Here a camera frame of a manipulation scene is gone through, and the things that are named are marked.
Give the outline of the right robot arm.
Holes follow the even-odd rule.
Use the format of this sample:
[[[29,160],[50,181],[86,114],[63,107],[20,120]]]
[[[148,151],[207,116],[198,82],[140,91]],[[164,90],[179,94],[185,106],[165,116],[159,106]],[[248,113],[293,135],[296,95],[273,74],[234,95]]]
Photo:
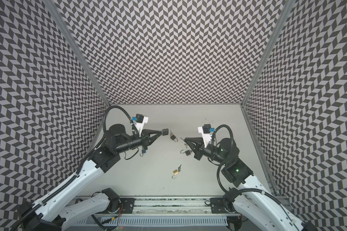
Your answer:
[[[246,216],[263,231],[315,231],[311,221],[302,221],[267,190],[253,171],[239,158],[239,148],[232,138],[224,138],[219,146],[202,138],[185,138],[194,157],[207,157],[218,162],[222,174],[234,188],[225,190],[231,207]]]

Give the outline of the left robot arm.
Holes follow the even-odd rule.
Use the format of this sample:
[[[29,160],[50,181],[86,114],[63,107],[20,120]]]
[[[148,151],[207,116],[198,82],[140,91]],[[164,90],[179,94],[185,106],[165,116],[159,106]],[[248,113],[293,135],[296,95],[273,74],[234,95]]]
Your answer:
[[[121,153],[139,147],[146,150],[160,136],[168,133],[168,129],[157,131],[141,128],[134,136],[126,133],[124,125],[112,125],[104,132],[101,146],[83,159],[75,173],[42,198],[18,206],[19,220],[11,229],[63,231],[90,215],[108,209],[116,211],[120,197],[111,188],[75,205],[69,206],[69,202],[120,161]]]

